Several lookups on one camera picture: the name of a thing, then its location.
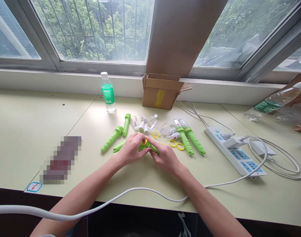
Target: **electrical outlet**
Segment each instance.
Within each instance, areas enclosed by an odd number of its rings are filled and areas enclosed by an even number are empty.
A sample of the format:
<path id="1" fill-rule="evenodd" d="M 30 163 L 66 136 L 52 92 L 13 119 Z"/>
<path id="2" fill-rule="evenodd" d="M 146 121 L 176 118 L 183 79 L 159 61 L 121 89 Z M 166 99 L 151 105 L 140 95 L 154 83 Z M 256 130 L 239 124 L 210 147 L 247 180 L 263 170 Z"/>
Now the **electrical outlet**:
<path id="1" fill-rule="evenodd" d="M 224 133 L 221 128 L 208 127 L 205 132 L 242 176 L 252 172 L 258 167 L 258 165 L 240 147 L 228 149 L 223 145 L 225 140 L 219 135 Z M 259 168 L 250 176 L 250 178 L 256 179 L 257 176 L 263 175 L 267 175 L 267 173 Z"/>

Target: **green bottle label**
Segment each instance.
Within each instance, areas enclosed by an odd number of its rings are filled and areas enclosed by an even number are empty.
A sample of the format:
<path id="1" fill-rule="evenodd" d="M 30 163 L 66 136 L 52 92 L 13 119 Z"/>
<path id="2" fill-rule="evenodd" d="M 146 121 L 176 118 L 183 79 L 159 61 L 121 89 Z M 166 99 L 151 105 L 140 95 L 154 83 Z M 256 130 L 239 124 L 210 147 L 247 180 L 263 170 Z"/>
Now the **green bottle label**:
<path id="1" fill-rule="evenodd" d="M 111 84 L 104 84 L 101 86 L 104 101 L 106 104 L 113 104 L 115 102 L 113 86 Z"/>
<path id="2" fill-rule="evenodd" d="M 254 106 L 254 109 L 255 110 L 258 110 L 259 112 L 262 112 L 262 113 L 270 113 L 278 108 L 280 108 L 281 105 L 277 105 L 277 104 L 271 104 L 271 103 L 268 103 L 267 101 L 263 101 L 257 105 Z"/>

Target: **forearm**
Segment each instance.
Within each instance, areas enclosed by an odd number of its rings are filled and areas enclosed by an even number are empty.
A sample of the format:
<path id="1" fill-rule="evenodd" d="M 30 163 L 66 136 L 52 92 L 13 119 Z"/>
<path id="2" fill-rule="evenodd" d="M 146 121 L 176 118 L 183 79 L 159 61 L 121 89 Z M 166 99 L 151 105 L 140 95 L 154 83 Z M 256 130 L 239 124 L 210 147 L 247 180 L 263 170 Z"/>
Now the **forearm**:
<path id="1" fill-rule="evenodd" d="M 210 194 L 185 166 L 174 173 L 213 236 L 251 236 L 233 215 Z"/>
<path id="2" fill-rule="evenodd" d="M 64 215 L 75 215 L 88 210 L 107 182 L 121 168 L 121 162 L 116 156 L 113 156 L 103 166 L 75 186 L 50 211 Z M 57 237 L 65 236 L 79 220 L 62 222 L 42 219 L 31 236 L 44 234 L 54 234 Z"/>

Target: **white wall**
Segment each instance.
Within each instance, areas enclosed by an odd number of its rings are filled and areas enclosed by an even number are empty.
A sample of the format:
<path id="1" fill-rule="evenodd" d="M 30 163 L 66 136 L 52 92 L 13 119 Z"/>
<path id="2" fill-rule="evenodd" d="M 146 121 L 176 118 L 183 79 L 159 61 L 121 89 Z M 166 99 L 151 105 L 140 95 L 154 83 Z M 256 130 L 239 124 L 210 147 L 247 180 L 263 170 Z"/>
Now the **white wall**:
<path id="1" fill-rule="evenodd" d="M 142 77 L 110 75 L 115 96 L 143 97 Z M 284 87 L 278 84 L 250 84 L 181 78 L 192 90 L 180 94 L 178 100 L 203 103 L 255 105 Z M 99 74 L 0 69 L 0 88 L 51 92 L 101 94 Z"/>

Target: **window glass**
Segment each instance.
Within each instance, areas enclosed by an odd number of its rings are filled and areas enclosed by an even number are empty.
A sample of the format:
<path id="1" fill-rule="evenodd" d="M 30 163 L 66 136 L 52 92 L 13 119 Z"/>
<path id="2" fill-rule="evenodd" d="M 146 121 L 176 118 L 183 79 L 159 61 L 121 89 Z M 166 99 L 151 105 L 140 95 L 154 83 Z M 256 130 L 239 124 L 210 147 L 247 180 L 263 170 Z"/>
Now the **window glass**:
<path id="1" fill-rule="evenodd" d="M 33 0 L 65 61 L 146 65 L 154 0 Z"/>
<path id="2" fill-rule="evenodd" d="M 229 0 L 194 66 L 241 68 L 299 0 Z"/>
<path id="3" fill-rule="evenodd" d="M 301 47 L 298 48 L 290 57 L 280 63 L 274 71 L 293 71 L 301 72 Z"/>
<path id="4" fill-rule="evenodd" d="M 0 58 L 41 59 L 3 0 L 0 0 Z"/>

